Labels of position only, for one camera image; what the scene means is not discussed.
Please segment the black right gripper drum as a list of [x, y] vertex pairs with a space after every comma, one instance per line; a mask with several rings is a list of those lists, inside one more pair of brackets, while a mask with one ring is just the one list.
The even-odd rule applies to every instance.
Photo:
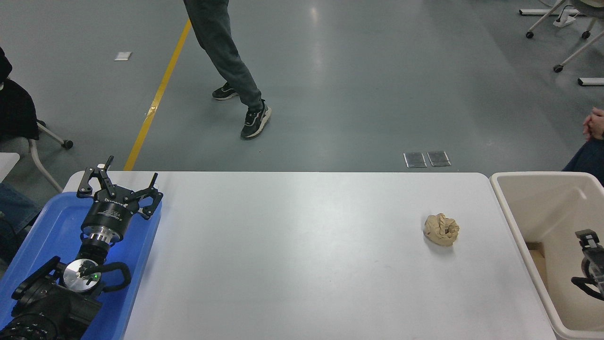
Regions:
[[604, 275], [604, 250], [603, 248], [583, 249], [583, 273], [585, 276]]

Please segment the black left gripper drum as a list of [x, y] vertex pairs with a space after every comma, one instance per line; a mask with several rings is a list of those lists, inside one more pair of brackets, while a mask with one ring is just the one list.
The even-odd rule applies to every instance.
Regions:
[[84, 234], [106, 228], [115, 235], [125, 235], [139, 203], [130, 189], [116, 187], [113, 192], [115, 196], [110, 196], [109, 190], [102, 189], [93, 195], [93, 204], [81, 226]]

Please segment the person's hand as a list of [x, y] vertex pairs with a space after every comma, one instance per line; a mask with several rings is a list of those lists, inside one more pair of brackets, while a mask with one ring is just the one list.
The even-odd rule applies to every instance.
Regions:
[[604, 110], [593, 107], [582, 123], [586, 141], [604, 139]]

